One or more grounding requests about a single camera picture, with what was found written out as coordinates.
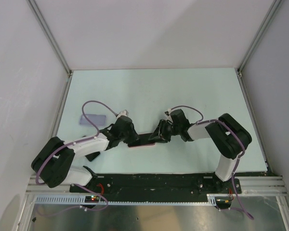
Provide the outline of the pink phone case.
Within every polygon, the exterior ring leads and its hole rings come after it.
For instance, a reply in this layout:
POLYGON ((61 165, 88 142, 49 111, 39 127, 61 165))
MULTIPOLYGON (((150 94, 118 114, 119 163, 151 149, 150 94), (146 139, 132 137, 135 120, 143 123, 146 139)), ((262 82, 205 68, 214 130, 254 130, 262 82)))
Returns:
POLYGON ((134 147, 139 147, 139 146, 136 146, 136 141, 134 141, 134 142, 132 142, 132 143, 129 143, 129 144, 128 144, 128 147, 129 147, 129 148, 134 148, 134 147))

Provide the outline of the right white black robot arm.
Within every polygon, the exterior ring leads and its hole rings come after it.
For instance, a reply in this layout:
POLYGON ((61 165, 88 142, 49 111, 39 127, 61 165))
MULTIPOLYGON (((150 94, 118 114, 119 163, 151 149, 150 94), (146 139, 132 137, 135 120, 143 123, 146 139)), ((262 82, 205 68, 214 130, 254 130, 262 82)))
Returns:
POLYGON ((230 188, 230 179, 235 175, 240 158, 252 142, 250 133, 231 115, 225 113, 217 119, 190 123, 182 109, 170 109, 166 118, 159 121, 148 140, 168 143, 173 136, 180 136, 184 142, 210 138, 221 153, 214 172, 214 190, 224 193, 230 188))

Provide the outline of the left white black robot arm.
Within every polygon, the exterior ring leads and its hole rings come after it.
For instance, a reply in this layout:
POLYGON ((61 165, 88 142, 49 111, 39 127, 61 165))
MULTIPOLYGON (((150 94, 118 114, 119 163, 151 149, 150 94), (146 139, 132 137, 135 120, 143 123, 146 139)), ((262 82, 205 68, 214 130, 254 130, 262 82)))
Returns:
POLYGON ((117 147, 120 142, 130 144, 139 138, 132 120, 124 115, 95 136, 83 137, 77 141, 63 141, 52 137, 31 163, 31 168, 37 174, 36 184, 46 184, 49 188, 60 184, 78 184, 85 191, 92 192, 97 187, 94 172, 86 166, 73 167, 73 160, 107 151, 117 147))

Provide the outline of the black smartphone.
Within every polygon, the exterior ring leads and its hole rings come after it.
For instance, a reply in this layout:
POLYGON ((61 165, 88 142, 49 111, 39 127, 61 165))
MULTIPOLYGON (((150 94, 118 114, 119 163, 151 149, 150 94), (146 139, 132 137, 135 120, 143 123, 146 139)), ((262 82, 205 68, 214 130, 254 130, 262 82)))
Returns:
POLYGON ((150 140, 152 133, 139 134, 139 140, 136 141, 136 146, 145 146, 155 144, 154 140, 150 140))

